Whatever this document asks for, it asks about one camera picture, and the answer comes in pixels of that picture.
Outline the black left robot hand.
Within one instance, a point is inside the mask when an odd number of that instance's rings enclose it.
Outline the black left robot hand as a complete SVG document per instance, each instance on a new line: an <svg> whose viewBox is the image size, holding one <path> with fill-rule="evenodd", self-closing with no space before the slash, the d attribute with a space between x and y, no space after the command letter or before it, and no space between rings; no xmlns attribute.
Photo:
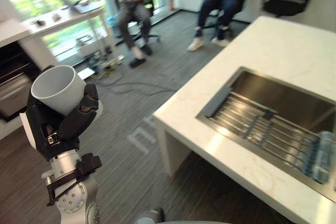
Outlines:
<svg viewBox="0 0 336 224"><path fill-rule="evenodd" d="M98 117L99 96L96 85L85 85L81 101L66 116L28 96L26 115L34 137L35 149L46 161L80 147L81 135Z"/></svg>

